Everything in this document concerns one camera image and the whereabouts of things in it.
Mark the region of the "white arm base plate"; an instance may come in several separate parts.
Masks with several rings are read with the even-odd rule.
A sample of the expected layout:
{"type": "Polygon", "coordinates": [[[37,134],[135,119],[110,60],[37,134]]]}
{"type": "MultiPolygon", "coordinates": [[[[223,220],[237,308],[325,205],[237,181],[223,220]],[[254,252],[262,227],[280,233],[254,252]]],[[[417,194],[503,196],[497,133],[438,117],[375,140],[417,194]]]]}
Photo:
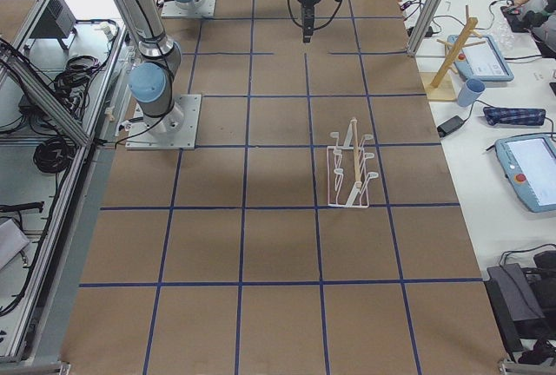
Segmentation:
{"type": "Polygon", "coordinates": [[[164,0],[162,18],[166,19],[211,19],[215,14],[216,0],[191,0],[180,2],[164,0]]]}
{"type": "Polygon", "coordinates": [[[155,127],[155,119],[134,122],[124,144],[130,150],[194,149],[202,105],[201,95],[178,95],[172,111],[155,127]]]}

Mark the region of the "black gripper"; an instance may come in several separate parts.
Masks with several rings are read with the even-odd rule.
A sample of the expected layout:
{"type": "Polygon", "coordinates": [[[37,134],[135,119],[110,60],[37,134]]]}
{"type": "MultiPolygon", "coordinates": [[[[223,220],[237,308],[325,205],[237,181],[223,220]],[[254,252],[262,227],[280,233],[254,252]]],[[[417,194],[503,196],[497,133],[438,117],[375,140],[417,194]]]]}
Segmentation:
{"type": "Polygon", "coordinates": [[[297,0],[301,6],[302,41],[310,43],[314,33],[314,7],[321,0],[297,0]]]}

